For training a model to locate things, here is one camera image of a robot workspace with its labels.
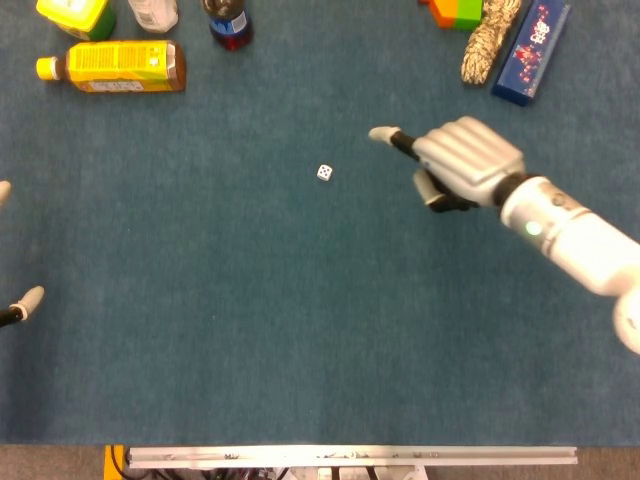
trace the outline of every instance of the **metal bar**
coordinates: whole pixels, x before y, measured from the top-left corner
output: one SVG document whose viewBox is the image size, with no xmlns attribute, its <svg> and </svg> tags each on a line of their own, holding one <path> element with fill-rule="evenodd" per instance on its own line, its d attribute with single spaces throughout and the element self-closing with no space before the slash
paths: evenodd
<svg viewBox="0 0 640 480">
<path fill-rule="evenodd" d="M 577 464 L 575 447 L 279 445 L 131 448 L 132 468 L 259 468 Z"/>
</svg>

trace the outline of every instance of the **robotic hand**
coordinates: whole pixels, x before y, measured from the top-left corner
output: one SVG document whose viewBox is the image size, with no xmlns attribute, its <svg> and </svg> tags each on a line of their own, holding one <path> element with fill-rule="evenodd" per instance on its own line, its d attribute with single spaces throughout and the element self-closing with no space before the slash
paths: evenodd
<svg viewBox="0 0 640 480">
<path fill-rule="evenodd" d="M 508 228 L 590 291 L 616 296 L 622 342 L 640 354 L 640 245 L 555 187 L 525 172 L 523 154 L 496 132 L 463 117 L 413 138 L 377 127 L 372 140 L 392 145 L 423 167 L 414 183 L 436 212 L 497 207 Z"/>
<path fill-rule="evenodd" d="M 9 198 L 11 184 L 7 181 L 0 182 L 0 207 Z M 0 328 L 13 323 L 18 323 L 29 318 L 29 315 L 38 307 L 44 297 L 44 288 L 33 287 L 24 294 L 22 299 L 5 310 L 0 310 Z"/>
</svg>

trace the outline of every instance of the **white die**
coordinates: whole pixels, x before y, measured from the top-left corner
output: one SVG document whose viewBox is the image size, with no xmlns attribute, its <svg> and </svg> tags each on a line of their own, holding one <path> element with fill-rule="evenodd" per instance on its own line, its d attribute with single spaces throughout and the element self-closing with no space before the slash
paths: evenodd
<svg viewBox="0 0 640 480">
<path fill-rule="evenodd" d="M 320 168 L 318 169 L 318 173 L 316 174 L 317 177 L 324 181 L 324 182 L 328 182 L 329 179 L 331 178 L 331 174 L 333 173 L 333 168 L 331 168 L 329 165 L 320 165 Z"/>
</svg>

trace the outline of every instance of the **green block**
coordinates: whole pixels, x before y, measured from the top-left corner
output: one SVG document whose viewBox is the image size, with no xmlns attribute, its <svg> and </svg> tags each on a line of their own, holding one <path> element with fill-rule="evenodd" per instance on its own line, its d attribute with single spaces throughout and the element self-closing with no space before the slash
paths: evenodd
<svg viewBox="0 0 640 480">
<path fill-rule="evenodd" d="M 473 30 L 482 20 L 482 0 L 458 0 L 458 12 L 453 28 Z"/>
</svg>

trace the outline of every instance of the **yellow container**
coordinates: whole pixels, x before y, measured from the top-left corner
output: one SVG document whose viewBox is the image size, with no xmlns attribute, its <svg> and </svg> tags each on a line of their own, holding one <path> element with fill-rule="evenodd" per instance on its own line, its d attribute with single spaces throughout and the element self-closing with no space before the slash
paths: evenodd
<svg viewBox="0 0 640 480">
<path fill-rule="evenodd" d="M 169 40 L 78 43 L 62 58 L 39 58 L 36 73 L 85 92 L 170 92 L 187 83 L 184 53 Z"/>
<path fill-rule="evenodd" d="M 83 40 L 105 40 L 116 24 L 109 0 L 38 0 L 36 10 Z"/>
</svg>

